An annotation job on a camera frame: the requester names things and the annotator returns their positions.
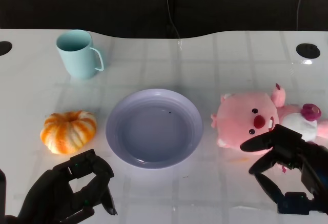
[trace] stuffed animal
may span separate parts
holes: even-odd
[[[217,114],[211,115],[212,127],[218,130],[217,144],[240,150],[243,142],[271,131],[276,124],[301,133],[305,141],[314,141],[316,136],[328,138],[328,120],[318,121],[321,111],[316,105],[285,105],[285,98],[285,90],[278,84],[271,97],[265,92],[222,95]]]

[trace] cable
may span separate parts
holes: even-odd
[[[298,0],[297,11],[296,11],[296,31],[298,31],[298,13],[299,13],[300,5],[301,5],[301,0]]]
[[[173,27],[173,29],[174,29],[176,35],[178,36],[178,39],[181,39],[181,38],[180,38],[180,35],[179,35],[179,32],[178,32],[178,30],[176,29],[176,27],[175,27],[175,25],[174,25],[174,23],[173,23],[173,21],[172,21],[172,18],[171,18],[170,6],[169,6],[169,0],[166,0],[166,2],[167,2],[167,5],[168,5],[168,13],[169,13],[170,23],[171,23],[171,25],[172,25],[172,27]]]

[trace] table surface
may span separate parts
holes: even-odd
[[[286,89],[287,102],[315,103],[328,115],[328,32],[233,31],[197,38],[123,39],[91,33],[106,69],[86,81],[70,78],[55,41],[65,30],[0,30],[0,41],[13,49],[0,56],[0,167],[7,177],[6,214],[17,215],[34,182],[70,156],[54,155],[39,133],[55,112],[88,110],[99,123],[96,137],[80,152],[93,148],[113,168],[109,183],[118,216],[102,206],[83,223],[326,223],[320,213],[278,215],[248,168],[258,158],[216,146],[211,128],[224,93],[262,90],[275,83]],[[311,65],[295,48],[312,43],[321,51]],[[198,108],[204,135],[196,151],[182,163],[144,170],[121,161],[105,138],[106,118],[126,95],[147,88],[178,91]],[[286,191],[306,191],[300,172],[267,175]],[[78,191],[92,178],[71,182]]]

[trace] orange and white pumpkin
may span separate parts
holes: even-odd
[[[44,124],[40,137],[55,154],[76,152],[95,135],[96,118],[86,111],[50,115]]]

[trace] black backdrop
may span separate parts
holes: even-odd
[[[228,30],[295,30],[298,0],[169,0],[180,37]],[[1,28],[85,29],[131,38],[176,37],[167,0],[0,0]],[[328,0],[302,0],[299,30],[328,29]]]

